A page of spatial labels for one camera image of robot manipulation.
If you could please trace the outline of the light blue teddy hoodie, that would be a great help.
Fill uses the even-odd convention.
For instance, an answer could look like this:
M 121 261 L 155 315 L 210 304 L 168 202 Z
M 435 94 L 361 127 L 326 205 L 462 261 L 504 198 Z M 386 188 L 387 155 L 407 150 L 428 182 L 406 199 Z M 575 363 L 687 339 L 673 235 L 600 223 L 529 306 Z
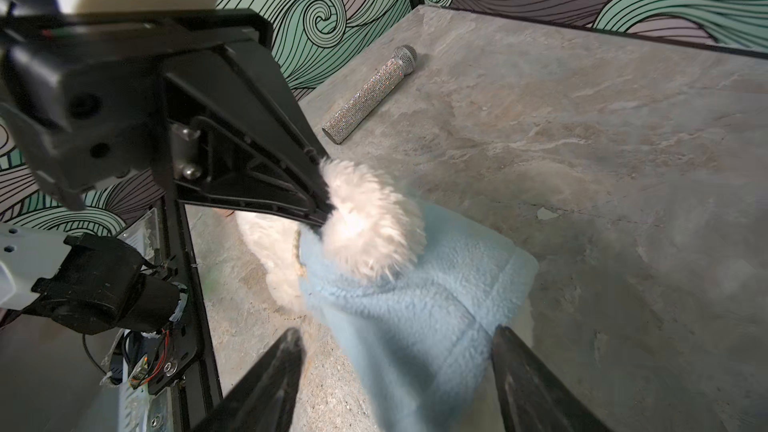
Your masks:
M 421 202 L 417 263 L 371 282 L 347 277 L 303 232 L 301 290 L 351 362 L 383 431 L 500 431 L 492 336 L 523 306 L 536 259 L 507 237 Z

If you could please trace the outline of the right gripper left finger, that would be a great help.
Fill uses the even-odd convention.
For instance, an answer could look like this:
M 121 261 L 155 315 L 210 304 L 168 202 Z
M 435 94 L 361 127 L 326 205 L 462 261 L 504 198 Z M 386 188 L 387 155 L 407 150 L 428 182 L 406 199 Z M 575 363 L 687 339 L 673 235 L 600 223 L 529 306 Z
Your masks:
M 287 329 L 195 429 L 286 432 L 291 428 L 306 351 L 299 329 Z

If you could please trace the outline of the clear tube with beads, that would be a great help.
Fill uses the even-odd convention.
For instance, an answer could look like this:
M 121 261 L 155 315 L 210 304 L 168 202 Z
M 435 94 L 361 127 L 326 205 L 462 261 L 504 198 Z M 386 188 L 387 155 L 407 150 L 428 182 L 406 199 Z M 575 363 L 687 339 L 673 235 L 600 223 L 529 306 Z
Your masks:
M 373 77 L 323 124 L 323 133 L 334 144 L 342 144 L 403 79 L 415 71 L 417 59 L 417 51 L 412 46 L 397 47 Z

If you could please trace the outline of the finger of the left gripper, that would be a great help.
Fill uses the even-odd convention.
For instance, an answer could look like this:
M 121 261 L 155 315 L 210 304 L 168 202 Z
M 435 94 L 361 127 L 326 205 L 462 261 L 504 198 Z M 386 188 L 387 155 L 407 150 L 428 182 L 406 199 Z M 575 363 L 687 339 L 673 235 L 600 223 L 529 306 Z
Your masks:
M 270 51 L 254 41 L 239 43 L 239 61 L 253 77 L 257 90 L 269 103 L 269 110 L 310 162 L 322 162 L 327 153 L 308 123 L 303 110 L 282 75 Z

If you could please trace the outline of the white teddy bear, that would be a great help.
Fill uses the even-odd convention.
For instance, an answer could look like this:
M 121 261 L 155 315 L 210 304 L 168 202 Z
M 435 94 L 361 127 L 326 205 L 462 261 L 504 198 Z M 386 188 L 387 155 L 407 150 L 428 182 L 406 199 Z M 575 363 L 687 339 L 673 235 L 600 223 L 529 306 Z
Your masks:
M 426 235 L 414 200 L 386 174 L 364 164 L 326 159 L 320 172 L 332 206 L 319 229 L 324 258 L 365 283 L 391 278 L 415 265 L 426 247 Z M 300 279 L 308 267 L 299 259 L 300 224 L 243 211 L 236 211 L 234 218 L 246 247 L 264 267 L 273 300 L 286 310 L 303 313 Z

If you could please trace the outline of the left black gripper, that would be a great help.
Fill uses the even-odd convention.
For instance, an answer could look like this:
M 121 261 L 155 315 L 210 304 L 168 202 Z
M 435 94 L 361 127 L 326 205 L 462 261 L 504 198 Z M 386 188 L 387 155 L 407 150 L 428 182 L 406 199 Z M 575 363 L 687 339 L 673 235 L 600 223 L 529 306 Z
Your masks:
M 198 133 L 181 201 L 320 227 L 332 206 L 321 162 L 281 127 L 240 64 L 241 39 L 268 46 L 251 10 L 6 16 L 1 116 L 39 189 L 81 210 L 87 192 L 164 161 L 166 116 Z

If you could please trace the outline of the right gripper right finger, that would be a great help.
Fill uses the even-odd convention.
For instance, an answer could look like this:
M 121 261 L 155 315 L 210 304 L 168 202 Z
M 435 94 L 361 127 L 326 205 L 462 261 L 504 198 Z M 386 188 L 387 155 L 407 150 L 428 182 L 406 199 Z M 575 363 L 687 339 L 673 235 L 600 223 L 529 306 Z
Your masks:
M 492 365 L 507 431 L 610 432 L 507 326 L 494 332 Z

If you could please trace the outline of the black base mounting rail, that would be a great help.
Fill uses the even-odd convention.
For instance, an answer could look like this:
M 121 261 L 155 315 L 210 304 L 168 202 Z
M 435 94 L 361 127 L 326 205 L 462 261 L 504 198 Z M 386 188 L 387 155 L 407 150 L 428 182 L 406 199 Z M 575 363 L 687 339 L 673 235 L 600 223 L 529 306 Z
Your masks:
M 142 248 L 164 267 L 160 276 L 186 294 L 183 314 L 165 339 L 147 340 L 150 352 L 164 355 L 148 383 L 119 389 L 120 431 L 191 431 L 223 400 L 197 260 L 185 208 L 176 200 L 157 201 L 150 213 L 127 230 L 154 236 Z

